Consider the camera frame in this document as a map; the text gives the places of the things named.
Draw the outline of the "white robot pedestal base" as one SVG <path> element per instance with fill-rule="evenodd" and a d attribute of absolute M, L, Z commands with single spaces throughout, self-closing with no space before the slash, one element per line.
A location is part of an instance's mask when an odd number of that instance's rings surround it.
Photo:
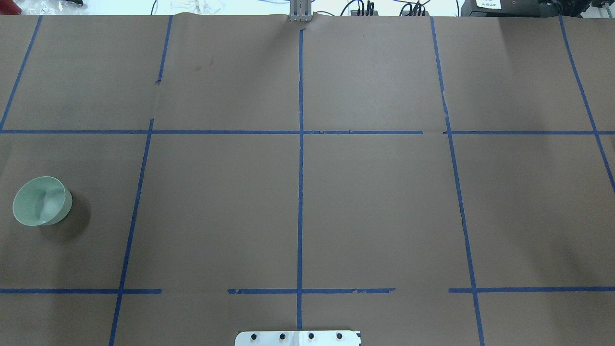
<path fill-rule="evenodd" d="M 359 331 L 245 331 L 237 335 L 235 346 L 360 346 Z"/>

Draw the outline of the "light green bowl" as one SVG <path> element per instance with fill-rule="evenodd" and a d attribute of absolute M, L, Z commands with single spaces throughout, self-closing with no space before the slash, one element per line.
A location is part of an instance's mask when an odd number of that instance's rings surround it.
<path fill-rule="evenodd" d="M 14 197 L 12 212 L 26 226 L 48 226 L 62 221 L 70 212 L 73 197 L 55 177 L 42 176 L 30 180 Z"/>

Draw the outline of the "aluminium frame post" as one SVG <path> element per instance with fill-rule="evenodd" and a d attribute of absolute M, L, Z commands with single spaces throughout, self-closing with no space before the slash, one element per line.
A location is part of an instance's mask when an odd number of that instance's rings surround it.
<path fill-rule="evenodd" d="M 289 0 L 290 22 L 311 22 L 313 18 L 312 0 Z"/>

